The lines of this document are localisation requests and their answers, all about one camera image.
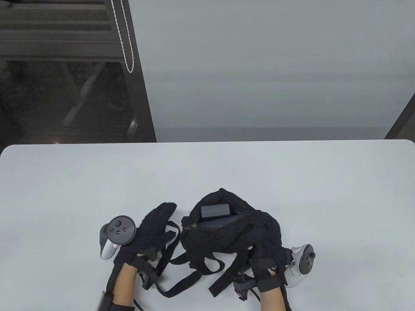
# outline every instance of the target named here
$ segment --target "white vr controller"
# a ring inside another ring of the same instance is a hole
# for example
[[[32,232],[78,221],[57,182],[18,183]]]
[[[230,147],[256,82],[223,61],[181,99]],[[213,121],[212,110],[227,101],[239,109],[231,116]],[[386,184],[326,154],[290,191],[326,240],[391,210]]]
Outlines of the white vr controller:
[[[128,216],[117,216],[100,230],[101,259],[110,259],[117,249],[134,239],[135,223]]]
[[[315,258],[314,249],[310,244],[293,247],[291,251],[293,260],[284,272],[288,288],[296,287],[306,278],[312,269]]]

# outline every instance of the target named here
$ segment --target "gray wall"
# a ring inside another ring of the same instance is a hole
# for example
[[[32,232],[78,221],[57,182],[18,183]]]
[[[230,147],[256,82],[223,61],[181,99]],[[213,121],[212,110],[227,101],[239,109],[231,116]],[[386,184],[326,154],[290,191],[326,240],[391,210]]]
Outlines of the gray wall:
[[[130,0],[158,141],[383,138],[415,90],[413,0]]]

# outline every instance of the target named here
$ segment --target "white cord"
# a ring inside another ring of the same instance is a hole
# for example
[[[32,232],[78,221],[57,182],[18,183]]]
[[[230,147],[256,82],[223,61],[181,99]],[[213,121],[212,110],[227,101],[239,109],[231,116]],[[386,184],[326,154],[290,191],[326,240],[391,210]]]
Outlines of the white cord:
[[[132,71],[134,70],[134,52],[132,50],[131,38],[130,38],[128,24],[127,24],[127,17],[125,16],[124,5],[122,4],[122,0],[120,0],[120,2],[121,2],[121,7],[122,7],[122,13],[124,14],[125,26],[127,26],[128,41],[130,42],[130,47],[131,47],[131,56],[132,56],[132,66],[131,66],[131,70],[128,68],[127,58],[125,57],[124,44],[122,42],[120,28],[118,27],[117,14],[115,13],[115,7],[114,7],[114,0],[111,0],[112,11],[114,12],[115,25],[117,26],[118,36],[120,37],[122,54],[124,55],[125,67],[127,67],[127,71],[129,73],[132,73]]]

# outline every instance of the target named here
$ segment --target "person's arm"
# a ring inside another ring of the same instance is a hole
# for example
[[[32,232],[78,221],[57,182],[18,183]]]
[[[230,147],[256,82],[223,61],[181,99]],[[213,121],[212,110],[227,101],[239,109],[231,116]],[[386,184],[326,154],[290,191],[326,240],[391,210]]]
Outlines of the person's arm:
[[[133,305],[136,276],[137,268],[126,263],[122,266],[112,292],[114,294],[113,304],[128,307]]]
[[[286,311],[280,287],[261,293],[261,311]]]

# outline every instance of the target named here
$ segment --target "black mesh bag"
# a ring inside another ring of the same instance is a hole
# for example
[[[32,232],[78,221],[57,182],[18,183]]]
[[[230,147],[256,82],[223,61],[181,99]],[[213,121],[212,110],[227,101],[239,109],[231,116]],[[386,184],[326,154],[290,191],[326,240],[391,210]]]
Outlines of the black mesh bag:
[[[214,228],[204,226],[201,217],[201,207],[228,204],[230,217]],[[237,195],[221,188],[200,200],[189,216],[182,218],[183,232],[181,244],[185,253],[170,260],[174,265],[189,263],[195,272],[164,291],[156,284],[158,291],[165,297],[173,297],[194,285],[203,275],[221,272],[225,264],[214,257],[213,253],[236,253],[231,266],[222,276],[209,287],[213,296],[220,294],[229,286],[235,275],[246,265],[249,265],[249,247],[259,241],[267,241],[272,245],[271,253],[275,262],[284,263],[285,250],[281,246],[281,232],[278,222],[269,214],[256,210]],[[219,269],[211,271],[205,264],[205,258],[219,263]]]

